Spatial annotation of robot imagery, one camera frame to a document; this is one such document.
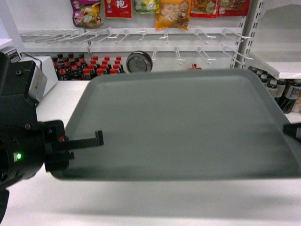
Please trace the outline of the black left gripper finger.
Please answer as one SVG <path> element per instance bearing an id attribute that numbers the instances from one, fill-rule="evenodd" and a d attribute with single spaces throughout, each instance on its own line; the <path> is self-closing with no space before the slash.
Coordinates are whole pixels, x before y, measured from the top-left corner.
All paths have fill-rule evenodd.
<path id="1" fill-rule="evenodd" d="M 94 138 L 70 140 L 67 143 L 67 149 L 70 149 L 70 150 L 97 147 L 97 146 L 103 146 L 103 131 L 102 130 L 96 131 Z"/>

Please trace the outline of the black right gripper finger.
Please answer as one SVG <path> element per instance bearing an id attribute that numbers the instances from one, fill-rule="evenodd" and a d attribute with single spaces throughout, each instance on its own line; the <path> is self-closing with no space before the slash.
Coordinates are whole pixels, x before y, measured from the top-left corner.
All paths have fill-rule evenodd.
<path id="1" fill-rule="evenodd" d="M 301 142 L 301 123 L 290 123 L 283 125 L 283 133 Z"/>

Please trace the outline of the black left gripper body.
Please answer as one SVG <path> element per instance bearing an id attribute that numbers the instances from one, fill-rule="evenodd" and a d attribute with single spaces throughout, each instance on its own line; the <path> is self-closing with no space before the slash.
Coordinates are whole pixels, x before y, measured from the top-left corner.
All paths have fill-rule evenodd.
<path id="1" fill-rule="evenodd" d="M 61 120 L 39 121 L 42 129 L 45 147 L 45 170 L 46 172 L 65 170 L 74 159 L 74 153 L 63 149 L 62 143 L 69 141 L 65 135 L 64 123 Z"/>

